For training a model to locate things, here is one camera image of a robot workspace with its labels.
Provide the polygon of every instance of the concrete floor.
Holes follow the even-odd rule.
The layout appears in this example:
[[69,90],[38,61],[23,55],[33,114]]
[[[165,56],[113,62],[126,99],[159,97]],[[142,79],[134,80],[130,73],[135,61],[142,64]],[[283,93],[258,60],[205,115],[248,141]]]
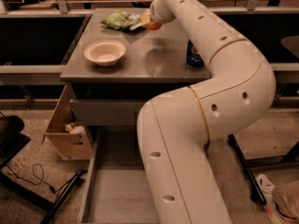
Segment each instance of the concrete floor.
[[[271,108],[261,119],[247,129],[235,133],[235,138],[239,142],[246,158],[285,154],[299,140],[299,109],[297,106],[296,108]],[[33,182],[38,182],[33,175],[32,165],[39,163],[44,170],[44,180],[57,189],[72,177],[77,170],[88,168],[88,161],[63,161],[50,140],[44,139],[44,132],[53,112],[53,105],[34,105],[30,110],[26,109],[24,105],[16,107],[2,105],[1,109],[5,115],[18,115],[21,117],[25,122],[23,133],[32,139],[9,164],[18,175]],[[221,194],[233,223],[270,224],[271,221],[263,208],[250,200],[249,183],[234,152],[227,144],[227,140],[213,142],[209,148],[209,155],[210,165],[218,181]],[[16,180],[7,168],[4,168],[2,171],[10,178]],[[296,167],[284,170],[268,170],[264,171],[264,173],[269,175],[276,185],[299,178],[299,170]],[[146,193],[145,196],[148,198],[148,204],[144,203],[144,196],[140,198],[140,200],[143,200],[143,204],[145,204],[143,205],[144,213],[142,216],[140,216],[140,213],[134,212],[138,206],[136,202],[122,203],[122,206],[126,206],[126,214],[121,213],[117,206],[114,208],[112,202],[107,202],[107,199],[110,198],[115,203],[120,203],[121,200],[124,200],[122,191],[125,193],[128,190],[128,184],[125,184],[126,181],[123,182],[123,185],[120,184],[120,181],[113,183],[113,180],[115,180],[113,178],[115,177],[110,172],[106,179],[103,179],[106,182],[112,181],[110,181],[110,184],[106,183],[103,185],[105,191],[105,199],[101,203],[103,208],[93,207],[93,216],[90,218],[91,223],[159,223],[154,205],[151,203],[151,197],[148,195],[147,187],[145,187],[147,185],[146,178],[140,178],[140,175],[129,178],[134,180],[134,189]],[[50,192],[49,187],[44,183],[31,185],[22,180],[16,181],[50,201],[55,200],[55,195]],[[78,222],[78,212],[82,203],[84,186],[85,183],[81,187],[75,187],[72,190],[54,216],[53,223],[73,224]],[[117,193],[120,197],[116,195],[115,191],[112,191],[113,187],[118,190]],[[26,202],[12,191],[0,185],[0,223],[40,223],[45,215],[45,211]]]

